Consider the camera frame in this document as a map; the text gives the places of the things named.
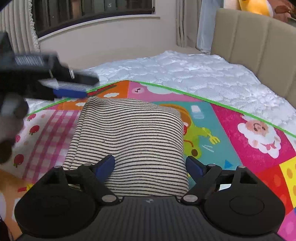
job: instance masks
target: white quilted mattress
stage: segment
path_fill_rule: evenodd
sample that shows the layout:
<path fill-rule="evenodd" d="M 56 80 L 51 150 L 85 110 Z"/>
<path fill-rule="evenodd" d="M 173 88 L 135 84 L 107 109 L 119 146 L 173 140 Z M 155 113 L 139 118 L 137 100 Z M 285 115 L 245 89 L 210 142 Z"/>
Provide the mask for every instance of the white quilted mattress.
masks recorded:
<path fill-rule="evenodd" d="M 135 80 L 174 88 L 219 102 L 266 120 L 296 135 L 296 110 L 242 65 L 217 55 L 186 55 L 172 51 L 150 58 L 115 61 L 87 69 L 100 85 Z M 30 111 L 48 102 L 29 102 Z"/>

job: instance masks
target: striped cloth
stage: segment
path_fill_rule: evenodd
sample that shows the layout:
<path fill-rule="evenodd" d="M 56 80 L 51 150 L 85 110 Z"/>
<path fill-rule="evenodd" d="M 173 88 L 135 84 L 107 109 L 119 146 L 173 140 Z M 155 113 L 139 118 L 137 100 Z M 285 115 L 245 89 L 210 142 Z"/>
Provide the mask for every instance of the striped cloth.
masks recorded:
<path fill-rule="evenodd" d="M 90 97 L 63 164 L 65 170 L 112 154 L 105 185 L 117 196 L 177 196 L 188 191 L 179 112 L 134 99 Z"/>

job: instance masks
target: sheer curtain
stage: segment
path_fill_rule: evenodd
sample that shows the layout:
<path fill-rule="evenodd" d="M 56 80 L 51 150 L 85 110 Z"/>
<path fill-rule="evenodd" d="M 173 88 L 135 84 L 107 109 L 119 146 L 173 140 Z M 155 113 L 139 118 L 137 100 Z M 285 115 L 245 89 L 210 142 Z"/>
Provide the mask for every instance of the sheer curtain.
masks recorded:
<path fill-rule="evenodd" d="M 213 42 L 216 11 L 223 7 L 223 0 L 203 0 L 201 4 L 196 48 L 209 54 Z"/>
<path fill-rule="evenodd" d="M 0 31 L 7 32 L 15 53 L 39 52 L 32 0 L 13 0 L 0 12 Z"/>

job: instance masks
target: blue triangle print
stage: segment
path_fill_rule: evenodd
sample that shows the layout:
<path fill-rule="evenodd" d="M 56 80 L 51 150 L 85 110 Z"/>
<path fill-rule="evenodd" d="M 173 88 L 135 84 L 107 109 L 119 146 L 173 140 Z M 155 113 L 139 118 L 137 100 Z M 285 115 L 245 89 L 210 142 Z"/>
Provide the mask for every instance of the blue triangle print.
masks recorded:
<path fill-rule="evenodd" d="M 229 162 L 229 161 L 227 161 L 227 160 L 225 160 L 225 164 L 224 164 L 224 168 L 226 169 L 226 168 L 230 168 L 230 167 L 232 167 L 233 165 Z"/>

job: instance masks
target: blue handle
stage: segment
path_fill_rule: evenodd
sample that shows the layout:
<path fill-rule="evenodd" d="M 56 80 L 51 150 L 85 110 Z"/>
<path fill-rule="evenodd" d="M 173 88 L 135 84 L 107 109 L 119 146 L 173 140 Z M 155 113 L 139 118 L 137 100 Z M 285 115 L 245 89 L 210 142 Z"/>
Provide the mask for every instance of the blue handle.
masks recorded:
<path fill-rule="evenodd" d="M 87 93 L 85 91 L 74 91 L 74 90 L 66 90 L 66 89 L 58 89 L 53 90 L 54 95 L 57 98 L 62 97 L 71 97 L 71 98 L 85 98 L 87 97 Z"/>

